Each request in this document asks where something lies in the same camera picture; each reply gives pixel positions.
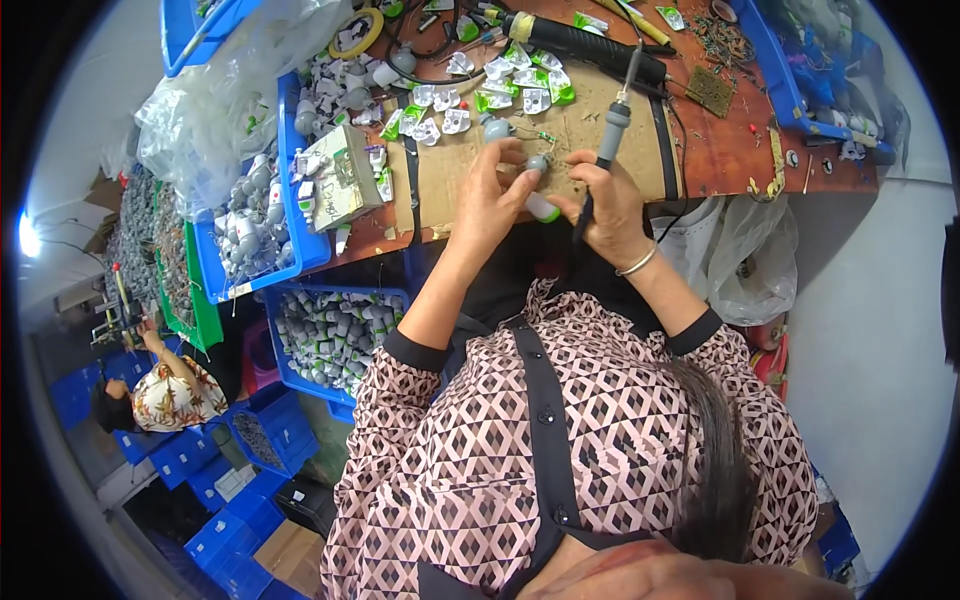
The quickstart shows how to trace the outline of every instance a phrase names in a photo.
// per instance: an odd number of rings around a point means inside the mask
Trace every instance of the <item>silver bangle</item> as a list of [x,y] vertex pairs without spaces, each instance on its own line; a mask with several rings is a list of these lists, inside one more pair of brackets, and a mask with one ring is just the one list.
[[635,273],[640,269],[642,269],[645,264],[650,262],[650,259],[653,258],[654,254],[656,253],[657,253],[657,243],[655,242],[653,247],[650,249],[650,251],[646,253],[646,255],[643,256],[643,258],[640,258],[639,262],[637,262],[637,264],[635,264],[633,267],[631,267],[630,269],[627,269],[626,271],[620,271],[619,269],[616,269],[613,271],[613,273],[618,277],[624,277],[631,273]]

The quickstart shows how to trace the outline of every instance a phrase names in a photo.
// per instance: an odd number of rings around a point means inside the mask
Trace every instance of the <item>desk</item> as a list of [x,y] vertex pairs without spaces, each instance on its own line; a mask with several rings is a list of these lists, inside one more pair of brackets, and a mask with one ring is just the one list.
[[[573,22],[574,12],[585,12],[607,21],[610,24],[607,36],[612,39],[632,43],[636,37],[633,28],[621,15],[614,14],[590,0],[508,0],[508,4],[514,10],[528,11],[564,23]],[[707,14],[706,5],[706,0],[679,0],[678,2],[678,8],[687,20],[691,20],[690,17],[694,13]],[[712,63],[701,58],[703,48],[692,32],[670,31],[654,9],[654,3],[640,5],[639,8],[647,20],[669,34],[672,45],[677,48],[676,57],[662,59],[667,65],[667,72],[676,80],[681,83],[688,81],[696,64],[709,69],[713,68]],[[412,17],[406,19],[403,31],[399,32],[398,37],[401,41],[410,40],[415,50],[426,53],[440,44],[444,38],[444,31],[440,22],[437,22],[423,34],[418,34],[416,26],[419,14],[420,12],[417,11]],[[449,19],[447,15],[447,12],[442,13],[441,20]],[[644,38],[644,41],[649,43],[651,40]],[[371,48],[370,54],[382,56],[386,45],[386,37],[381,36]],[[459,42],[451,45],[449,52],[459,45],[461,45]],[[497,51],[498,49],[480,48],[469,52],[468,55],[479,66],[486,60],[492,59]],[[667,89],[677,96],[675,107],[688,133],[685,161],[686,182],[690,197],[739,194],[746,190],[750,177],[753,177],[757,186],[763,189],[773,178],[774,167],[770,141],[765,131],[767,122],[773,115],[773,108],[767,96],[759,91],[758,86],[764,83],[756,63],[751,63],[750,66],[757,72],[758,85],[750,84],[740,77],[730,111],[723,119],[684,98],[683,91],[679,87],[667,84]],[[444,69],[445,61],[434,64],[432,60],[420,60],[416,75],[425,79],[441,80],[449,77],[444,73]],[[764,133],[759,147],[756,146],[754,135],[750,131],[751,125]],[[674,132],[678,137],[680,136],[680,128],[675,127]],[[695,136],[693,132],[698,133],[702,138]],[[371,141],[378,139],[375,133],[371,134]],[[799,193],[803,190],[808,156],[812,156],[813,170],[807,186],[809,192],[875,193],[878,190],[876,167],[869,159],[864,161],[862,166],[846,160],[841,161],[837,157],[839,152],[837,145],[807,149],[804,147],[803,134],[794,130],[780,130],[780,144],[785,153],[792,149],[800,156],[799,168],[786,167],[784,193]],[[821,166],[825,157],[829,157],[833,163],[832,175],[827,175]],[[342,256],[334,256],[321,269],[406,248],[412,239],[412,232],[398,233],[393,240],[385,237],[385,230],[396,224],[395,204],[386,204],[353,221],[347,251]],[[438,234],[430,228],[424,228],[421,235],[424,241],[438,237]]]

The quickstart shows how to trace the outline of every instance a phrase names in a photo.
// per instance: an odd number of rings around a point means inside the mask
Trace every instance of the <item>hair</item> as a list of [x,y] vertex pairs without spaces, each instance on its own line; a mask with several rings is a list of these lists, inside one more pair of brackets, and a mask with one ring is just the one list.
[[[686,395],[680,512],[670,541],[681,552],[704,560],[744,563],[757,482],[743,450],[740,416],[731,410],[709,375],[696,365],[675,360],[655,368],[672,374]],[[704,432],[703,451],[696,459],[700,475],[696,491],[689,481],[694,418]]]
[[102,375],[90,391],[90,412],[107,433],[114,430],[136,431],[133,405],[126,398],[117,399],[108,394],[107,382]]

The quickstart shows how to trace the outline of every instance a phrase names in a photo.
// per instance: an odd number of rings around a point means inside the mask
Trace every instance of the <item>patterned shirt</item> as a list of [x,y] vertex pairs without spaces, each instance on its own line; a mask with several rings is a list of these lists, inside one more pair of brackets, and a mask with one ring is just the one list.
[[[552,283],[535,281],[521,314],[560,380],[582,528],[666,535],[678,518],[686,438],[684,390],[649,366],[673,359],[668,340],[662,332],[638,338],[629,320],[589,294],[547,300]],[[497,593],[529,565],[540,527],[514,334],[501,324],[470,340],[467,362],[432,404],[439,375],[405,364],[389,341],[357,392],[321,564],[325,597],[416,598],[418,562]],[[747,559],[796,562],[817,514],[796,425],[726,325],[681,358],[704,369],[741,418],[758,482]],[[702,429],[691,437],[696,457]],[[689,467],[696,482],[694,458]]]
[[182,360],[197,376],[199,393],[164,363],[156,363],[133,387],[133,418],[145,431],[180,431],[227,411],[217,380],[189,356]]

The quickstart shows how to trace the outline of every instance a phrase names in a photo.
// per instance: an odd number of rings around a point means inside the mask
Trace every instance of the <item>fluorescent light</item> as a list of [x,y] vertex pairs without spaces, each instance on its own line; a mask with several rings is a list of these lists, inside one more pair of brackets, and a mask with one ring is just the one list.
[[20,250],[30,258],[40,254],[40,239],[36,237],[34,225],[30,222],[27,213],[20,215]]

